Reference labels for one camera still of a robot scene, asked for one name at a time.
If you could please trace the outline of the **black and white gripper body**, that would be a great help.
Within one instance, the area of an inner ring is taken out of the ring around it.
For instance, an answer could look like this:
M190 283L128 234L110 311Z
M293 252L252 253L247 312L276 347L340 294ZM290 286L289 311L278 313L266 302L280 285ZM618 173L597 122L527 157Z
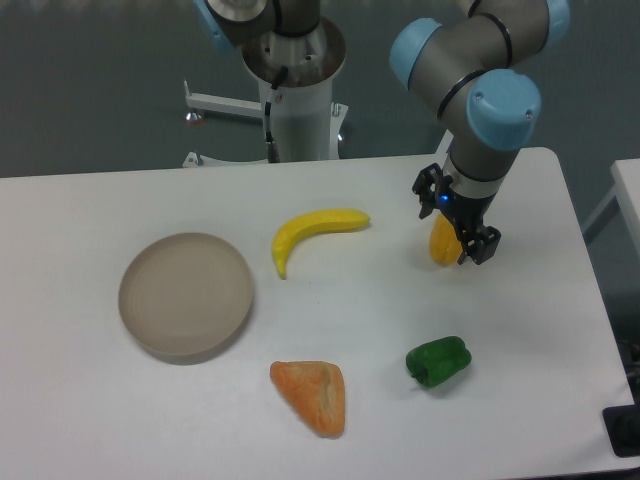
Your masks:
M466 176L447 157L443 166L435 163L436 206L457 234L499 234L484 223L484 215L493 202L505 177L481 181Z

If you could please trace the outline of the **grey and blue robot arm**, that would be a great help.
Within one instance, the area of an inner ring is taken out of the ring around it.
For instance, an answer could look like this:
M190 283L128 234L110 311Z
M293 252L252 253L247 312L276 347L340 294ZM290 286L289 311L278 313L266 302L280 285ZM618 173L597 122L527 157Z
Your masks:
M332 83L346 44L319 3L198 1L195 11L215 46L241 50L258 83L268 161L334 154ZM452 134L445 162L424 168L413 191L422 216L439 211L452 226L462 260L494 255L501 235L484 216L540 114L538 88L513 67L569 24L565 1L475 1L457 27L421 18L392 44L392 71Z

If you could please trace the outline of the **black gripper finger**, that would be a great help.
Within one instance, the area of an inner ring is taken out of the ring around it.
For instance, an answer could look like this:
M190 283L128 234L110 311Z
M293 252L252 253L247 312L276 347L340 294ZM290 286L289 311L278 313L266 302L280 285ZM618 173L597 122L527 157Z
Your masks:
M462 265L471 260L476 265L481 265L491 259L501 240L501 232L493 226L479 225L474 231L462 230L460 253L457 264Z
M442 180L442 170L437 163L423 168L417 175L412 192L418 197L420 204L419 218L425 219L434 210L439 210L439 187Z

